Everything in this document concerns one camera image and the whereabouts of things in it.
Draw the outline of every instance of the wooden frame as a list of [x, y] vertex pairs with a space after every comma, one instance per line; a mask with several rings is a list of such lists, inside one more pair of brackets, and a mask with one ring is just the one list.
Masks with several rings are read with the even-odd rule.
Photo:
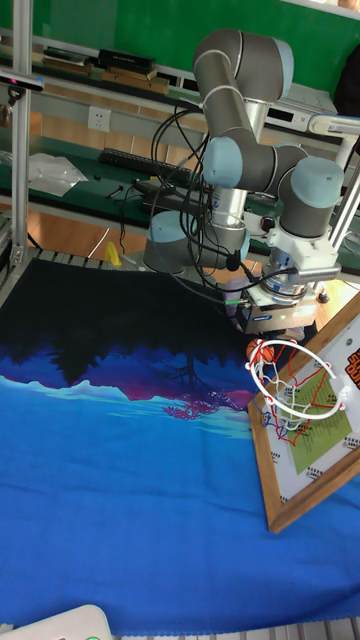
[[[357, 315], [360, 314], [360, 293], [357, 294], [341, 311], [306, 345], [313, 353], [319, 353], [336, 335], [340, 333]], [[311, 358], [305, 353], [298, 352], [292, 360], [292, 370], [296, 375]], [[281, 370], [280, 377], [288, 382], [290, 375], [287, 366]], [[275, 386], [270, 382], [266, 389], [275, 393]], [[254, 398], [254, 402], [263, 409], [264, 396], [261, 392]], [[267, 521], [270, 531], [279, 533], [289, 524], [297, 520], [304, 513], [315, 507], [319, 502], [342, 487], [354, 476], [360, 473], [360, 447], [349, 452], [330, 469], [325, 471], [309, 486], [288, 500], [281, 502], [274, 463], [271, 456], [267, 430], [263, 428], [263, 416], [255, 407], [254, 402], [248, 405], [252, 426], [257, 464], [265, 502]]]

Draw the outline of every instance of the blue fabric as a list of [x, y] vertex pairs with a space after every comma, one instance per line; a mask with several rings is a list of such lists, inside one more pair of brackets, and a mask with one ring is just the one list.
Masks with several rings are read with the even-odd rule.
[[[82, 271], [68, 269], [64, 283]], [[104, 288], [114, 275], [96, 277]], [[22, 625], [93, 603], [114, 634], [141, 635], [360, 614], [359, 477], [270, 533], [243, 411], [253, 389], [235, 354], [197, 354], [191, 368], [164, 346], [111, 347], [69, 386], [43, 332], [40, 348], [26, 338], [25, 353], [25, 319], [15, 332], [22, 353], [14, 348], [7, 322], [25, 285], [0, 314], [0, 620]]]

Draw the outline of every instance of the keyboard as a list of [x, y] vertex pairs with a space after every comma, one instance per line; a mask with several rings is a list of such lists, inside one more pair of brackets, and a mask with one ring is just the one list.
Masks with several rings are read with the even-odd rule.
[[168, 176], [172, 174], [171, 179], [180, 184], [188, 184], [192, 173], [190, 169], [185, 169], [184, 167], [179, 168], [167, 162], [154, 162], [150, 158], [143, 158], [133, 153], [109, 149], [108, 147], [100, 153], [98, 159], [99, 162], [103, 162], [104, 164], [113, 164], [116, 167], [123, 167], [124, 169], [131, 169], [133, 171], [143, 171], [144, 173], [154, 176], [156, 176], [159, 171], [164, 178], [168, 178]]

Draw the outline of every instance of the white plastic bag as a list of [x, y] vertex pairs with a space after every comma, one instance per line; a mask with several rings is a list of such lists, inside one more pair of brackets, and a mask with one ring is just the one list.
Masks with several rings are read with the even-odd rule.
[[29, 158], [29, 187], [62, 197], [80, 181], [88, 179], [67, 158], [35, 153]]

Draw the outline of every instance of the sticker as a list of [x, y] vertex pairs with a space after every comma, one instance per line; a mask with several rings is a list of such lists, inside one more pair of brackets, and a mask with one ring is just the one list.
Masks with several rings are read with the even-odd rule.
[[352, 353], [348, 357], [349, 364], [345, 368], [346, 373], [350, 376], [351, 380], [360, 389], [360, 349]]
[[260, 322], [260, 320], [270, 320], [270, 318], [272, 318], [272, 316], [257, 316], [256, 318], [253, 318], [253, 321]]

